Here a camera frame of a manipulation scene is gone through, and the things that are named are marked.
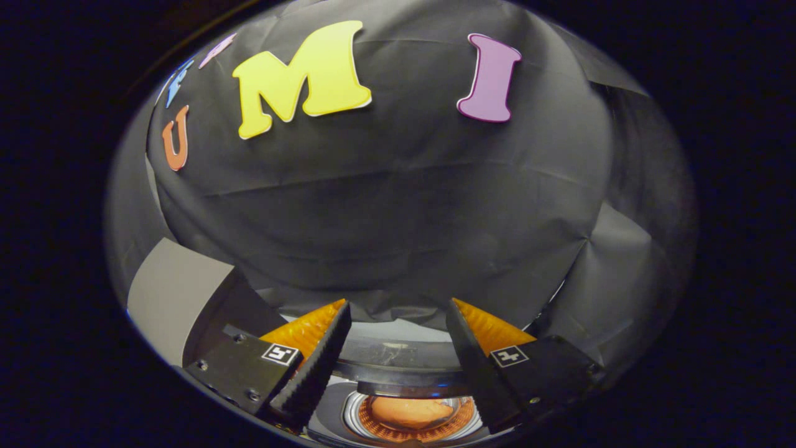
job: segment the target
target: orange object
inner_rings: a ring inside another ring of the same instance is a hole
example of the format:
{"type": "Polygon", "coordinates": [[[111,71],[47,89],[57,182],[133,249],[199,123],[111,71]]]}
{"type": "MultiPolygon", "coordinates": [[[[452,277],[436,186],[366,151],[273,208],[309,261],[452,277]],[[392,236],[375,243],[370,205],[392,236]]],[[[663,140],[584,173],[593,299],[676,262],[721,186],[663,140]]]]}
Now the orange object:
{"type": "Polygon", "coordinates": [[[370,404],[373,417],[382,422],[421,430],[453,414],[441,399],[398,399],[376,397],[370,404]]]}
{"type": "Polygon", "coordinates": [[[163,128],[163,146],[166,150],[166,162],[169,167],[174,171],[180,171],[188,161],[188,131],[185,129],[185,116],[188,115],[188,105],[177,112],[177,136],[180,141],[180,152],[174,150],[174,141],[172,141],[171,130],[174,128],[174,122],[170,121],[165,128],[163,128]]]}
{"type": "Polygon", "coordinates": [[[370,434],[387,442],[401,443],[411,438],[420,440],[424,443],[434,442],[460,431],[471,422],[473,414],[475,413],[473,399],[461,397],[456,399],[458,400],[457,409],[451,410],[450,413],[446,412],[447,419],[442,424],[432,425],[431,427],[419,430],[413,430],[411,428],[404,428],[401,430],[379,421],[374,415],[373,404],[377,400],[376,397],[371,397],[362,402],[358,413],[359,421],[370,434]]]}
{"type": "Polygon", "coordinates": [[[506,348],[512,345],[522,345],[533,342],[537,338],[511,325],[505,320],[475,308],[473,305],[453,299],[458,310],[462,312],[464,320],[473,331],[478,345],[484,351],[484,355],[489,356],[491,352],[506,348]]]}
{"type": "Polygon", "coordinates": [[[297,348],[304,355],[304,362],[306,362],[344,303],[345,299],[340,299],[322,306],[263,335],[260,339],[272,344],[297,348]]]}

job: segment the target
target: gray panel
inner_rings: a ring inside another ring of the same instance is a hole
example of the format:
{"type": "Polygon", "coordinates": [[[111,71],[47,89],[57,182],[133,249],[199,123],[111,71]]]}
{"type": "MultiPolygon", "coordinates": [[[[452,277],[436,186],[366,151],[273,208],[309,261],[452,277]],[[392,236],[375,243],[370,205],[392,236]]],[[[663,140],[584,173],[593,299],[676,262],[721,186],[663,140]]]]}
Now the gray panel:
{"type": "Polygon", "coordinates": [[[282,11],[282,15],[288,15],[290,13],[294,13],[297,10],[301,10],[302,8],[306,8],[308,6],[312,6],[315,3],[320,3],[323,0],[294,0],[285,6],[285,9],[282,11]]]}
{"type": "Polygon", "coordinates": [[[689,161],[652,99],[617,88],[605,94],[615,128],[606,201],[665,251],[673,274],[667,285],[680,294],[691,273],[699,230],[689,161]]]}
{"type": "Polygon", "coordinates": [[[232,269],[165,238],[141,264],[127,297],[127,312],[169,364],[182,365],[193,324],[232,269]]]}
{"type": "Polygon", "coordinates": [[[116,297],[127,293],[144,258],[161,238],[177,241],[155,203],[146,173],[146,131],[158,92],[136,112],[120,140],[108,177],[105,203],[105,254],[116,297]]]}
{"type": "Polygon", "coordinates": [[[154,200],[155,208],[158,209],[158,213],[160,214],[163,222],[166,222],[166,217],[163,216],[163,210],[160,206],[160,196],[158,196],[158,183],[154,179],[154,171],[152,170],[152,163],[149,162],[149,159],[144,155],[144,163],[146,165],[146,179],[149,181],[150,191],[152,192],[152,199],[154,200]]]}

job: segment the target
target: yellow letter m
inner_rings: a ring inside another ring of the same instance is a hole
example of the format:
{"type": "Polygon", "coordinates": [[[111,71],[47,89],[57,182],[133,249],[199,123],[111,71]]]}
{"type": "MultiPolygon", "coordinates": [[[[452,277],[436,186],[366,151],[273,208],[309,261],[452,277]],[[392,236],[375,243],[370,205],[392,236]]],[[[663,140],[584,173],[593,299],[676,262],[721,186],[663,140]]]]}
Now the yellow letter m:
{"type": "Polygon", "coordinates": [[[269,51],[238,65],[232,76],[240,80],[240,138],[250,139],[271,129],[271,116],[263,112],[260,97],[282,121],[293,120],[304,80],[309,94],[302,108],[309,116],[370,104],[370,89],[359,84],[353,63],[353,35],[361,28],[362,22],[348,21],[316,30],[289,65],[269,51]]]}

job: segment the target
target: pink letter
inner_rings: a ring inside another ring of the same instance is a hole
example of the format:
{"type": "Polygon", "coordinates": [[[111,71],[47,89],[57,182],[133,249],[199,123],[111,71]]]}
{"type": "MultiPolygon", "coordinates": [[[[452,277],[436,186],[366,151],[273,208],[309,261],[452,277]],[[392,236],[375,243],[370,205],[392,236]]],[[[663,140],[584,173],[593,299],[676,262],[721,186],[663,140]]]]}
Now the pink letter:
{"type": "Polygon", "coordinates": [[[522,55],[483,34],[472,33],[467,40],[478,49],[478,60],[470,95],[459,100],[456,108],[476,120],[493,123],[509,121],[511,112],[505,102],[514,63],[521,60],[522,55]]]}
{"type": "Polygon", "coordinates": [[[201,64],[199,64],[199,69],[201,70],[201,68],[204,67],[205,64],[210,62],[211,59],[216,57],[218,53],[221,53],[222,51],[224,51],[224,49],[229,47],[229,45],[232,44],[232,39],[235,37],[236,34],[237,33],[227,37],[223,41],[219,42],[218,45],[214,46],[213,49],[211,49],[210,52],[207,53],[207,56],[205,56],[205,59],[201,62],[201,64]]]}

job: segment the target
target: foam letter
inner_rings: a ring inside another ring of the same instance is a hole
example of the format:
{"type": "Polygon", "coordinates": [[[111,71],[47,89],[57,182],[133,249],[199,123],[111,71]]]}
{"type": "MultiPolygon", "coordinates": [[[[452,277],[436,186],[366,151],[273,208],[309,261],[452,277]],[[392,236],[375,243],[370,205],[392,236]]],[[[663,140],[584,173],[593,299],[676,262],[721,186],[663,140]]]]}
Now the foam letter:
{"type": "Polygon", "coordinates": [[[185,65],[180,71],[180,73],[177,75],[177,77],[174,78],[174,81],[171,81],[171,84],[169,85],[169,95],[166,98],[166,108],[169,108],[169,106],[171,105],[171,100],[174,99],[174,95],[177,95],[177,90],[180,89],[180,83],[182,82],[183,79],[185,79],[185,72],[188,71],[188,67],[190,67],[191,65],[193,65],[193,61],[185,65]]]}
{"type": "Polygon", "coordinates": [[[509,82],[514,63],[522,59],[520,52],[483,34],[467,36],[476,49],[478,60],[470,95],[456,103],[462,114],[476,120],[500,123],[511,118],[506,106],[509,82]]]}
{"type": "Polygon", "coordinates": [[[170,121],[165,128],[163,128],[163,147],[166,150],[166,162],[169,167],[174,171],[180,171],[188,161],[188,133],[185,129],[185,116],[188,115],[188,105],[177,112],[177,134],[180,140],[180,152],[174,150],[174,142],[171,138],[171,129],[174,127],[174,122],[170,121]]]}
{"type": "Polygon", "coordinates": [[[309,116],[370,104],[370,89],[359,84],[353,63],[353,35],[361,28],[362,22],[348,21],[316,30],[289,65],[269,51],[238,65],[232,76],[240,80],[240,138],[250,139],[271,129],[271,116],[263,112],[260,97],[282,121],[293,120],[304,80],[309,95],[302,108],[309,116]]]}
{"type": "Polygon", "coordinates": [[[219,42],[218,45],[214,46],[213,49],[210,50],[210,53],[207,53],[205,59],[202,60],[202,62],[199,64],[199,69],[201,70],[201,68],[204,67],[208,62],[210,62],[211,59],[216,57],[218,53],[221,53],[222,51],[224,51],[224,49],[229,47],[230,44],[232,44],[232,39],[236,36],[236,34],[237,33],[234,33],[232,36],[227,37],[223,41],[219,42]]]}

